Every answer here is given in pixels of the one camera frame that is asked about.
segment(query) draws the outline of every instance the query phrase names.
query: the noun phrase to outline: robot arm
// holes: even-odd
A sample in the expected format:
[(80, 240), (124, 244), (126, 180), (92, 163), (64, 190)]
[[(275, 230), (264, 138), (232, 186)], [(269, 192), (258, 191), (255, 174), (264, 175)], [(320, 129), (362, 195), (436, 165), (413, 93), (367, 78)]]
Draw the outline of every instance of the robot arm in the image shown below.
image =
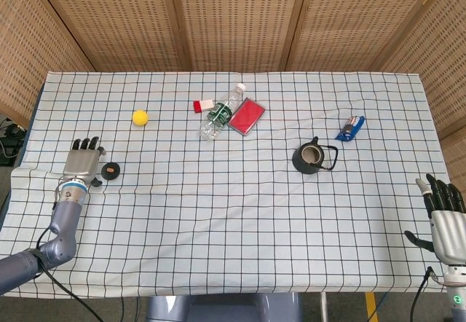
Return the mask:
[(455, 322), (466, 322), (466, 207), (459, 190), (427, 174), (429, 188), (422, 180), (416, 183), (421, 189), (427, 215), (430, 218), (432, 242), (420, 240), (405, 231), (414, 245), (432, 251), (448, 269), (440, 281), (432, 271), (430, 277), (447, 288), (451, 312)]
[(76, 228), (87, 190), (98, 185), (95, 179), (99, 157), (105, 154), (102, 147), (95, 149), (98, 138), (86, 138), (79, 148), (76, 140), (68, 153), (63, 171), (62, 189), (55, 201), (52, 221), (48, 229), (56, 235), (36, 249), (26, 249), (0, 260), (0, 295), (26, 283), (40, 272), (41, 261), (47, 270), (74, 258), (76, 254)]

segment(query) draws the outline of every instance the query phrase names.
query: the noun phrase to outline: hockey puck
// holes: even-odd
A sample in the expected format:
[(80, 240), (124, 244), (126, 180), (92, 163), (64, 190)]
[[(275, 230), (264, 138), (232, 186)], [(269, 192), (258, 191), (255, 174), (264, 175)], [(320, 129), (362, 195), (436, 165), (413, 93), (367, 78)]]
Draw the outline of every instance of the hockey puck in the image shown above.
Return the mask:
[(113, 180), (119, 175), (119, 165), (114, 162), (107, 163), (102, 167), (101, 174), (105, 180)]

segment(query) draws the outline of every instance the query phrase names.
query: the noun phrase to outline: table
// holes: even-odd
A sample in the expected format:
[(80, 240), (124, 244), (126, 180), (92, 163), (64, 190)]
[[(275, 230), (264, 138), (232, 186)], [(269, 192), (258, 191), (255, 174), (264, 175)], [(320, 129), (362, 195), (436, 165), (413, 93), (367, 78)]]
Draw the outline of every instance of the table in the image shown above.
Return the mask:
[[(242, 82), (266, 107), (250, 135), (201, 141), (192, 101)], [(135, 109), (149, 123), (131, 123)], [(365, 115), (356, 139), (334, 138)], [(0, 257), (50, 222), (71, 142), (100, 136), (122, 174), (90, 190), (76, 259), (53, 275), (81, 297), (255, 291), (415, 291), (435, 255), (415, 178), (448, 181), (422, 83), (382, 73), (49, 73), (12, 173)], [(303, 175), (294, 149), (340, 148), (332, 172)], [(438, 287), (432, 284), (428, 290)], [(9, 293), (63, 298), (44, 275)]]

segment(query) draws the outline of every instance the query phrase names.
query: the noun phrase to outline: tennis ball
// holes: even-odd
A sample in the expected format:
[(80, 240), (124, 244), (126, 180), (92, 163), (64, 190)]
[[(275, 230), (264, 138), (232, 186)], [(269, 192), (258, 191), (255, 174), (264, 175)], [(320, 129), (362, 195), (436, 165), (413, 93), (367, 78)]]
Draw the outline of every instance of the tennis ball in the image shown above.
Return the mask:
[(149, 115), (146, 111), (139, 109), (133, 113), (133, 123), (139, 126), (146, 125), (149, 120)]

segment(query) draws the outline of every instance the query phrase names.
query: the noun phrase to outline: bottle label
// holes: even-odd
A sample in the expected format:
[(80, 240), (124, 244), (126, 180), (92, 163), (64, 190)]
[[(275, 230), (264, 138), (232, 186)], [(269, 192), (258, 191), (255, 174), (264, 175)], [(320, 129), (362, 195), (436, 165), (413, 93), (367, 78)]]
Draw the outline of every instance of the bottle label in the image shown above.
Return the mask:
[(224, 103), (218, 102), (207, 117), (212, 122), (219, 121), (222, 125), (225, 125), (232, 117), (232, 110), (228, 106), (225, 106)]

